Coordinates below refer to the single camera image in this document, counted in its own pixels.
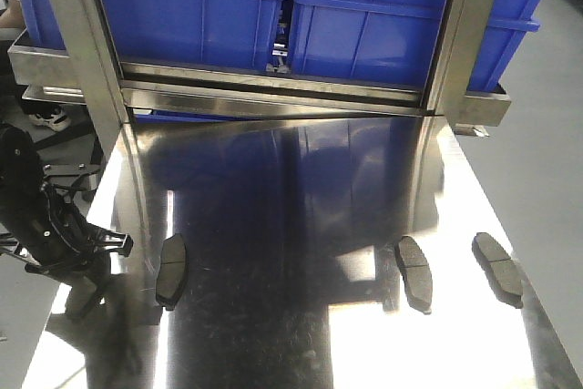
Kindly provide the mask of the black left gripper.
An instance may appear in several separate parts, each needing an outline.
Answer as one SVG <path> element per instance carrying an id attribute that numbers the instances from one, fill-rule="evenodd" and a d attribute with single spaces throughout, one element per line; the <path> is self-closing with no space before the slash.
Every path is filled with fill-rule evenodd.
<path id="1" fill-rule="evenodd" d="M 78 261 L 78 253 L 57 233 L 49 219 L 48 199 L 41 190 L 45 174 L 31 136 L 10 124 L 1 125 L 1 224 L 41 266 Z M 84 253 L 116 252 L 128 257 L 130 235 L 87 225 Z M 110 281 L 109 265 L 87 266 L 64 279 L 69 320 L 83 319 L 101 300 Z"/>

